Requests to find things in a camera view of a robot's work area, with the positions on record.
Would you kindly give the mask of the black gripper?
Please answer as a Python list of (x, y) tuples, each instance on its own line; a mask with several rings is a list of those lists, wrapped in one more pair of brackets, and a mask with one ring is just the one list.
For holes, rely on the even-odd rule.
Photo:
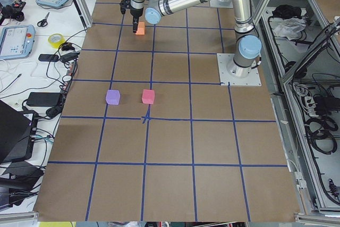
[(131, 15), (133, 17), (133, 24), (138, 24), (139, 17), (143, 15), (143, 9), (131, 9)]

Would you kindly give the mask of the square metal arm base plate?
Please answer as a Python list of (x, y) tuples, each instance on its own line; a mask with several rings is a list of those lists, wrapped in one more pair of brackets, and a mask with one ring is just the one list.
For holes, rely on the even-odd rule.
[(261, 80), (256, 62), (248, 68), (241, 68), (234, 63), (234, 54), (218, 53), (217, 64), (221, 86), (260, 87)]

